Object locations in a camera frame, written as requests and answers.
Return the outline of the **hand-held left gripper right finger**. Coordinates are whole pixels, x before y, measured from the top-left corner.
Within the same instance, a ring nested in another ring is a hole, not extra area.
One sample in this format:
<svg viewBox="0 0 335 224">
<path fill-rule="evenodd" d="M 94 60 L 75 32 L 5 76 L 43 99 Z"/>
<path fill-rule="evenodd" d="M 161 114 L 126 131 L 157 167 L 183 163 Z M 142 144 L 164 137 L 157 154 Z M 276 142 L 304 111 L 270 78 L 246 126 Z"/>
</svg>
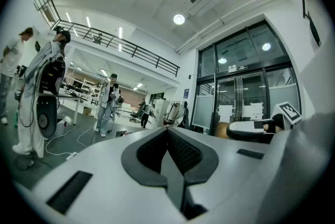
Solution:
<svg viewBox="0 0 335 224">
<path fill-rule="evenodd" d="M 256 214 L 282 156 L 282 137 L 270 144 L 227 140 L 169 128 L 168 150 L 184 177 L 181 209 L 200 205 L 226 214 Z"/>
</svg>

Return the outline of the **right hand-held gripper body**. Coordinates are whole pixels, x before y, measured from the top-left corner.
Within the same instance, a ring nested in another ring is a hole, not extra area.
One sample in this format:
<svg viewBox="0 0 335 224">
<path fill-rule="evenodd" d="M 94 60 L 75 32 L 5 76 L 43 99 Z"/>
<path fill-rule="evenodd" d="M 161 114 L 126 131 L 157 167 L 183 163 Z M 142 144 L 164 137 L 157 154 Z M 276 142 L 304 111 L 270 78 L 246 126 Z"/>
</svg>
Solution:
<svg viewBox="0 0 335 224">
<path fill-rule="evenodd" d="M 276 104 L 270 119 L 263 121 L 263 134 L 274 135 L 291 130 L 301 120 L 301 114 L 289 102 Z"/>
</svg>

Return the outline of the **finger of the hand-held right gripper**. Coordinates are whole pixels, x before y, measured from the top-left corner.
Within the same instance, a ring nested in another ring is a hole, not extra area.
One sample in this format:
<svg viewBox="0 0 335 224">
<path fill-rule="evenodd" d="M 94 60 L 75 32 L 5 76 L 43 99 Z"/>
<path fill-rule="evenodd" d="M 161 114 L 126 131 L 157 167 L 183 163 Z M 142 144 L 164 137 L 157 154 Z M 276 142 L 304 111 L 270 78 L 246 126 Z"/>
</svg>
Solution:
<svg viewBox="0 0 335 224">
<path fill-rule="evenodd" d="M 264 138 L 264 126 L 262 121 L 235 121 L 229 124 L 226 133 L 234 140 L 259 140 Z"/>
</svg>

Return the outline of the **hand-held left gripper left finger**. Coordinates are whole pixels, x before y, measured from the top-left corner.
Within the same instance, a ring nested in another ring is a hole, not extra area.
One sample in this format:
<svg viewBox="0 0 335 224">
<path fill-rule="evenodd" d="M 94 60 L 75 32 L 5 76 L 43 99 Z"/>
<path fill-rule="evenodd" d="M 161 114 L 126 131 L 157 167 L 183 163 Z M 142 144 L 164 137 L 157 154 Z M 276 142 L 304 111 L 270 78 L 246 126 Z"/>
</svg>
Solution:
<svg viewBox="0 0 335 224">
<path fill-rule="evenodd" d="M 129 145 L 161 132 L 147 129 L 89 146 L 28 190 L 15 184 L 24 202 L 47 223 L 183 223 L 163 187 L 136 182 L 121 155 Z"/>
</svg>

